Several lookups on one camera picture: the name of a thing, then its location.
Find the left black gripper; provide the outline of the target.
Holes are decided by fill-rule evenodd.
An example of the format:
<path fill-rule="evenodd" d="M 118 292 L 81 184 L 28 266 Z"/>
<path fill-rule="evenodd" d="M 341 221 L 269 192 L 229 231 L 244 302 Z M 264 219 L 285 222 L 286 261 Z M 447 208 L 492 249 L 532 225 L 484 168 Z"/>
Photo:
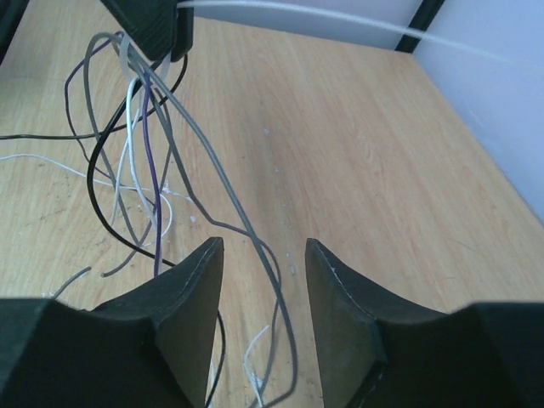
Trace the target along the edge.
<path fill-rule="evenodd" d="M 175 0 L 102 0 L 149 60 L 181 60 L 193 46 L 194 8 Z"/>

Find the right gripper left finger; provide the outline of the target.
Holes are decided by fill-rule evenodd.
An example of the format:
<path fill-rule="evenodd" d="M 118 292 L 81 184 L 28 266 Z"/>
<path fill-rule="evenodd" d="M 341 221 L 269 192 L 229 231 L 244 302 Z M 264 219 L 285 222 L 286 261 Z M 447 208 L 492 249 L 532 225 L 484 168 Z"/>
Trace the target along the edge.
<path fill-rule="evenodd" d="M 95 309 L 3 299 L 2 406 L 204 406 L 223 269 L 212 237 Z"/>

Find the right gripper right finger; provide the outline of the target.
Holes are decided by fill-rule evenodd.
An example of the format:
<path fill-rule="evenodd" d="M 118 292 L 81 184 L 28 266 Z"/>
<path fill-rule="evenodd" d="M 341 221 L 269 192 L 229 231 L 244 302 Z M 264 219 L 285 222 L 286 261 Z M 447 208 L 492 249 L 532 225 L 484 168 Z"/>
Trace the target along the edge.
<path fill-rule="evenodd" d="M 543 306 L 413 303 L 316 239 L 305 270 L 327 407 L 540 407 Z"/>

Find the white zip tie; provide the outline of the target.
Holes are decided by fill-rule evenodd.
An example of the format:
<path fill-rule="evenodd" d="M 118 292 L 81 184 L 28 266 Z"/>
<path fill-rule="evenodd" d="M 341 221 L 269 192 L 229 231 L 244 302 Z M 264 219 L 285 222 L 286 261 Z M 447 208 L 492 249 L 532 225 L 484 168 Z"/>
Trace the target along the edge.
<path fill-rule="evenodd" d="M 516 66 L 518 69 L 529 72 L 531 75 L 541 77 L 543 66 L 532 63 L 524 63 L 515 59 L 509 59 L 490 51 L 475 48 L 461 42 L 438 37 L 415 28 L 403 27 L 381 20 L 366 18 L 354 14 L 333 11 L 330 9 L 303 6 L 292 3 L 278 3 L 272 1 L 166 1 L 153 5 L 143 1 L 104 1 L 103 4 L 110 10 L 111 15 L 127 31 L 135 33 L 150 28 L 155 20 L 163 20 L 168 16 L 175 18 L 178 9 L 204 9 L 204 8 L 251 8 L 251 9 L 277 9 L 297 14 L 308 14 L 323 17 L 329 20 L 340 20 L 354 23 L 360 26 L 374 27 L 380 30 L 391 31 L 397 34 L 407 35 L 416 39 L 431 43 L 437 43 L 448 48 L 460 50 L 465 53 L 475 54 L 482 58 L 494 60 L 500 64 Z"/>

